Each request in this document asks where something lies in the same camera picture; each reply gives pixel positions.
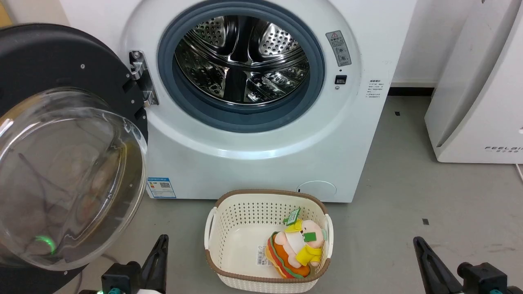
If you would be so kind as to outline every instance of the brand logo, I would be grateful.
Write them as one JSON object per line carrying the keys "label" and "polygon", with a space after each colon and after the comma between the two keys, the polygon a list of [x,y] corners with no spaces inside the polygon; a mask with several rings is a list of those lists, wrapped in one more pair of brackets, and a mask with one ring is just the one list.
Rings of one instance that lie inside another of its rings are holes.
{"label": "brand logo", "polygon": [[484,149],[488,152],[501,152],[501,153],[517,153],[519,151],[523,152],[523,147],[491,147],[487,146]]}

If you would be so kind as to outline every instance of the yellow clothing on toy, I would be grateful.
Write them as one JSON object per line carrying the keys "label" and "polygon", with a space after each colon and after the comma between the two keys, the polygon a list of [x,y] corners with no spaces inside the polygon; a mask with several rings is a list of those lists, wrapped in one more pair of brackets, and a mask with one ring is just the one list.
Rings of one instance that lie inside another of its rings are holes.
{"label": "yellow clothing on toy", "polygon": [[296,260],[301,265],[305,266],[309,264],[309,262],[320,262],[321,256],[321,248],[312,248],[306,244],[305,247],[296,255]]}
{"label": "yellow clothing on toy", "polygon": [[301,219],[297,219],[296,222],[290,226],[288,226],[285,231],[287,233],[293,233],[293,232],[299,232],[301,231],[301,223],[303,221]]}
{"label": "yellow clothing on toy", "polygon": [[[288,226],[285,229],[286,233],[294,233],[294,232],[300,232],[301,229],[301,223],[303,221],[301,219],[297,219],[296,223]],[[302,248],[300,252],[296,255],[296,260],[303,266],[307,265],[309,262],[320,262],[322,256],[322,249],[321,248],[312,248],[305,244],[305,247]]]}

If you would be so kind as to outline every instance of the laundry basket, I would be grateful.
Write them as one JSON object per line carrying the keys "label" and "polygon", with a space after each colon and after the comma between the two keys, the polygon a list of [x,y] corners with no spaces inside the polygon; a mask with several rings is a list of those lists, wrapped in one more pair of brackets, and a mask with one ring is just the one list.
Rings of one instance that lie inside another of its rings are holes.
{"label": "laundry basket", "polygon": [[[327,231],[320,265],[309,276],[283,279],[265,257],[265,245],[284,218],[300,207],[299,218]],[[207,262],[228,286],[264,293],[302,293],[327,271],[334,243],[332,221],[316,198],[283,190],[236,190],[223,195],[207,217],[204,244]]]}

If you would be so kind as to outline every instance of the instruction label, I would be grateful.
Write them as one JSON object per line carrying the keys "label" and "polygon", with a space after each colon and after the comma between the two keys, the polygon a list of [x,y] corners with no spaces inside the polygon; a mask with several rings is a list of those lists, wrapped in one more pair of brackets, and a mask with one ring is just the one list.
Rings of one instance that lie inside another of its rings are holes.
{"label": "instruction label", "polygon": [[270,260],[265,256],[265,248],[267,245],[258,246],[258,254],[256,255],[256,265],[271,266]]}
{"label": "instruction label", "polygon": [[176,198],[169,178],[148,178],[147,188],[154,198]]}
{"label": "instruction label", "polygon": [[343,38],[342,31],[332,31],[325,34],[329,43],[331,43],[332,50],[334,51],[334,56],[336,56],[336,61],[338,66],[345,66],[352,64],[350,60],[349,48],[347,43]]}
{"label": "instruction label", "polygon": [[365,97],[367,98],[377,98],[380,97],[381,93],[385,89],[385,84],[381,80],[370,80],[369,87],[367,88],[367,93]]}

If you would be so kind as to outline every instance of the metal bracket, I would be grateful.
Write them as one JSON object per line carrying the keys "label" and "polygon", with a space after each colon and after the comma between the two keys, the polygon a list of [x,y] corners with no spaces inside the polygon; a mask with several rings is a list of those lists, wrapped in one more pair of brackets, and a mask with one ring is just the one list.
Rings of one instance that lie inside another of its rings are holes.
{"label": "metal bracket", "polygon": [[136,81],[143,92],[144,107],[160,104],[143,52],[139,50],[130,51],[129,62],[131,64],[131,78]]}

